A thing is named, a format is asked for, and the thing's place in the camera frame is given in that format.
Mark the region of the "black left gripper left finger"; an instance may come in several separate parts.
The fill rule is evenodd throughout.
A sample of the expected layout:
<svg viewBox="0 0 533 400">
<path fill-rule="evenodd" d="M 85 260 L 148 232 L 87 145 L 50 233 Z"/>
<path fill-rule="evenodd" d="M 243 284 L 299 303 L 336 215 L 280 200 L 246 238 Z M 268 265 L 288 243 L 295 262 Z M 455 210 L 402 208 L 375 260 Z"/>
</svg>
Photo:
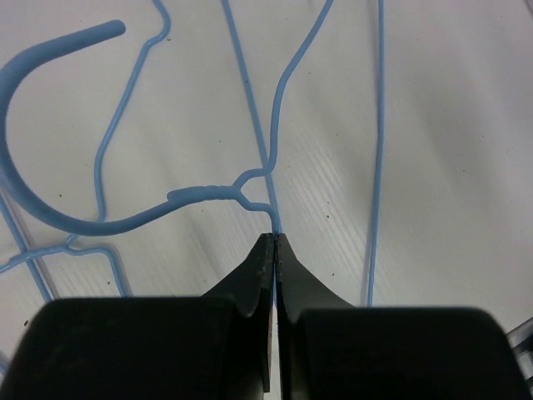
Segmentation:
<svg viewBox="0 0 533 400">
<path fill-rule="evenodd" d="M 261 399 L 271 383 L 274 238 L 197 297 L 68 298 L 32 320 L 4 399 Z"/>
</svg>

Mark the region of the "blue wire hanger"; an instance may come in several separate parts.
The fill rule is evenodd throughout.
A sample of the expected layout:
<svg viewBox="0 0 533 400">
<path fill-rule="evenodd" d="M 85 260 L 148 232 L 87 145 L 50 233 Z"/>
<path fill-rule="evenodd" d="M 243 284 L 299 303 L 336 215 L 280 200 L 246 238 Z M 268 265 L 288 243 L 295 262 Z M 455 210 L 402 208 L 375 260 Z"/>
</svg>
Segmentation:
<svg viewBox="0 0 533 400">
<path fill-rule="evenodd" d="M 277 135 L 281 111 L 281 99 L 287 80 L 291 74 L 289 71 L 285 71 L 282 74 L 274 97 L 271 115 L 270 144 L 268 146 L 264 145 L 262 142 L 258 144 L 259 153 L 262 158 L 262 167 L 246 170 L 230 186 L 185 187 L 168 193 L 167 200 L 164 203 L 144 212 L 140 212 L 132 217 L 115 222 L 107 221 L 107 205 L 102 180 L 103 158 L 107 151 L 107 146 L 112 140 L 112 135 L 126 109 L 149 51 L 153 46 L 167 37 L 171 28 L 172 21 L 164 4 L 160 1 L 155 1 L 153 4 L 162 17 L 162 30 L 155 37 L 148 39 L 142 46 L 134 64 L 131 76 L 127 81 L 124 93 L 117 105 L 117 109 L 112 116 L 111 122 L 108 125 L 95 156 L 93 181 L 98 212 L 96 221 L 89 222 L 70 217 L 48 206 L 40 197 L 38 197 L 22 180 L 22 177 L 17 171 L 10 152 L 8 151 L 7 129 L 5 127 L 1 128 L 2 188 L 5 189 L 8 195 L 30 215 L 49 226 L 69 234 L 65 241 L 58 245 L 41 247 L 34 250 L 22 247 L 20 254 L 12 257 L 7 263 L 1 266 L 2 272 L 6 272 L 21 263 L 27 264 L 32 272 L 35 283 L 37 284 L 37 288 L 47 302 L 51 301 L 52 296 L 48 293 L 45 287 L 45 280 L 39 274 L 34 261 L 37 258 L 56 253 L 66 253 L 76 257 L 101 253 L 106 256 L 110 262 L 110 267 L 120 295 L 123 297 L 128 295 L 126 279 L 120 271 L 117 257 L 111 248 L 88 247 L 84 249 L 75 249 L 71 244 L 79 236 L 101 237 L 127 233 L 187 205 L 211 200 L 234 200 L 247 211 L 265 212 L 271 219 L 273 232 L 278 234 L 281 231 L 281 220 L 276 204 L 273 202 L 250 202 L 242 193 L 242 188 L 249 180 L 264 177 L 266 179 L 267 190 L 269 192 L 273 190 L 271 172 L 276 166 Z M 42 66 L 44 63 L 51 62 L 52 60 L 66 56 L 70 53 L 120 36 L 125 33 L 125 31 L 126 27 L 123 22 L 112 20 L 95 27 L 90 27 L 82 31 L 40 43 L 20 52 L 1 69 L 1 119 L 3 121 L 7 119 L 7 111 L 13 94 L 22 80 L 33 70 Z"/>
<path fill-rule="evenodd" d="M 36 246 L 77 232 L 138 296 L 196 293 L 276 212 L 299 258 L 358 304 L 376 137 L 376 1 L 4 1 L 1 59 L 100 24 L 27 75 L 3 189 Z"/>
</svg>

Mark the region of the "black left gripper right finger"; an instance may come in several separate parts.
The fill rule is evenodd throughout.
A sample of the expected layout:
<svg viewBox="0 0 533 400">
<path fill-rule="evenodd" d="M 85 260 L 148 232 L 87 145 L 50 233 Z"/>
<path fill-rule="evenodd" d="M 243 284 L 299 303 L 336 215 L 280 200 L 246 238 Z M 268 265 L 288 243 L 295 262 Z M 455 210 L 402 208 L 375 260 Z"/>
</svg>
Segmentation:
<svg viewBox="0 0 533 400">
<path fill-rule="evenodd" d="M 474 307 L 355 307 L 276 239 L 285 399 L 528 399 L 497 321 Z"/>
</svg>

